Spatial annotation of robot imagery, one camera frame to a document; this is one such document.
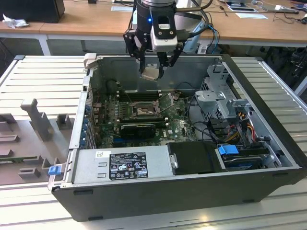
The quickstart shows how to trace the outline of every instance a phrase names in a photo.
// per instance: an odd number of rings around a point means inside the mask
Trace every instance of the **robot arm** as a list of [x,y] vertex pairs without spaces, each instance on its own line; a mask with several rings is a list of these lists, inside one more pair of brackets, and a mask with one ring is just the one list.
[[[208,7],[212,0],[203,7]],[[137,9],[137,28],[132,30],[132,20],[129,29],[123,35],[131,57],[140,64],[140,74],[148,80],[162,78],[167,67],[172,67],[184,49],[185,42],[204,31],[209,24],[208,17],[203,13],[206,25],[196,33],[187,30],[177,30],[175,25],[176,12],[201,11],[203,7],[176,8],[174,0],[135,0],[133,11]],[[145,66],[145,52],[157,52],[159,70]],[[173,52],[168,58],[167,52]]]

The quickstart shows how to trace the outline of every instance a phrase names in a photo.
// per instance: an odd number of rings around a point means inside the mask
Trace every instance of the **circuit board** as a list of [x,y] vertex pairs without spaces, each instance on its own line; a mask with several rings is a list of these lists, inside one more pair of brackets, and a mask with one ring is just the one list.
[[[96,109],[96,133],[98,147],[123,148],[165,145],[168,142],[196,140],[194,131],[187,121],[185,98],[173,93],[163,94],[155,101],[121,102],[116,95],[104,100]],[[154,124],[152,138],[125,139],[120,128],[125,124]]]

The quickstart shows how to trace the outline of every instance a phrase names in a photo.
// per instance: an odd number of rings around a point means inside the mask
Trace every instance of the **gray plastic part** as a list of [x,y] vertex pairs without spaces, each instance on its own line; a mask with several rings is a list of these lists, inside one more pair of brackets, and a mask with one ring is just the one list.
[[10,125],[6,121],[0,121],[0,132],[12,131]]
[[6,121],[8,124],[17,122],[12,114],[0,114],[0,121]]
[[48,172],[50,166],[51,166],[51,164],[49,163],[48,159],[45,158],[45,159],[43,160],[42,170],[45,171],[45,172]]
[[14,60],[23,60],[25,58],[25,55],[16,55]]
[[13,143],[18,142],[19,137],[17,135],[2,135],[0,136],[0,144],[1,143]]
[[23,179],[40,177],[40,172],[37,170],[37,168],[22,168],[19,171],[20,173],[18,173],[18,175]]
[[56,165],[56,164],[60,164],[60,161],[59,161],[59,159],[57,157],[54,159],[53,165]]
[[25,164],[42,164],[43,163],[43,158],[39,155],[34,159],[24,159]]
[[57,116],[57,124],[58,124],[59,130],[72,128],[71,120],[68,114],[59,114]]
[[11,149],[0,150],[0,158],[11,157],[13,153]]
[[45,113],[41,114],[37,110],[37,100],[25,99],[23,100],[20,107],[22,110],[25,110],[29,114],[29,117],[31,118],[32,121],[31,125],[35,127],[35,130],[38,132],[42,141],[49,140],[51,136],[48,131],[50,122],[47,119]]

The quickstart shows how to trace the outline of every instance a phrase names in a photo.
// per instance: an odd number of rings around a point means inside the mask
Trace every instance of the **table leg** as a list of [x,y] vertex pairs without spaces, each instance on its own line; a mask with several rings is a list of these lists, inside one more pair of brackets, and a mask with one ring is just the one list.
[[44,55],[50,56],[51,52],[50,52],[49,47],[48,47],[47,36],[40,36],[38,38],[38,40],[39,40],[40,46],[42,47]]
[[251,53],[251,51],[253,50],[253,48],[254,48],[254,46],[248,46],[248,48],[247,48],[247,50],[246,50],[246,52],[245,52],[246,56],[249,56],[249,55],[250,55],[250,53]]
[[82,47],[82,51],[84,51],[84,52],[87,51],[86,45],[85,45],[85,41],[84,41],[84,40],[81,40],[81,47]]

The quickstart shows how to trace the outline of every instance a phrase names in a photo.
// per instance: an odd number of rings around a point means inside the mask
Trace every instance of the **motherboard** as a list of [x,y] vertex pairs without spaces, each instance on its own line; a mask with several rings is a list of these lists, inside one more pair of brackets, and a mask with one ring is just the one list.
[[99,148],[156,146],[196,140],[187,121],[187,98],[178,93],[139,97],[113,94],[93,107]]

